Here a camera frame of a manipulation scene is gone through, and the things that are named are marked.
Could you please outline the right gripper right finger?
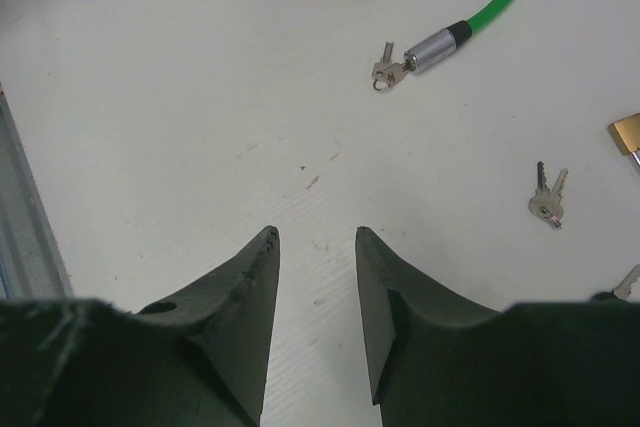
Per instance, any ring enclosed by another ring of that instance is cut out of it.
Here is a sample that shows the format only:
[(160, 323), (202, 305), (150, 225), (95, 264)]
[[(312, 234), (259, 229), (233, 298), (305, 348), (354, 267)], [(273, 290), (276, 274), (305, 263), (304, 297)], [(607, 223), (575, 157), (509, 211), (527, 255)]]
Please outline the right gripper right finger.
[(635, 426), (639, 307), (615, 292), (495, 311), (356, 233), (372, 401), (387, 426)]

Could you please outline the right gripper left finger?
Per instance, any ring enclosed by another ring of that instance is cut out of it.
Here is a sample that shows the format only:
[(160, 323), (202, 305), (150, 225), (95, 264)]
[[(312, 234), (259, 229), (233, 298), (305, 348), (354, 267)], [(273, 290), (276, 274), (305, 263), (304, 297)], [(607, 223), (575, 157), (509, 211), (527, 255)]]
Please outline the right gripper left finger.
[(1, 305), (5, 426), (256, 426), (280, 270), (278, 230), (136, 313), (98, 299)]

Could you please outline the brass long-shackle padlock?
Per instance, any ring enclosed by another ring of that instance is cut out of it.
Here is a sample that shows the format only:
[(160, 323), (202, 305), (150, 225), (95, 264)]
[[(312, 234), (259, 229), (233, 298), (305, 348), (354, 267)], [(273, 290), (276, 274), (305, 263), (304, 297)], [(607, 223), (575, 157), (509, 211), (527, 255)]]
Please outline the brass long-shackle padlock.
[(607, 131), (621, 155), (634, 165), (636, 172), (639, 172), (640, 114), (636, 113), (611, 123)]

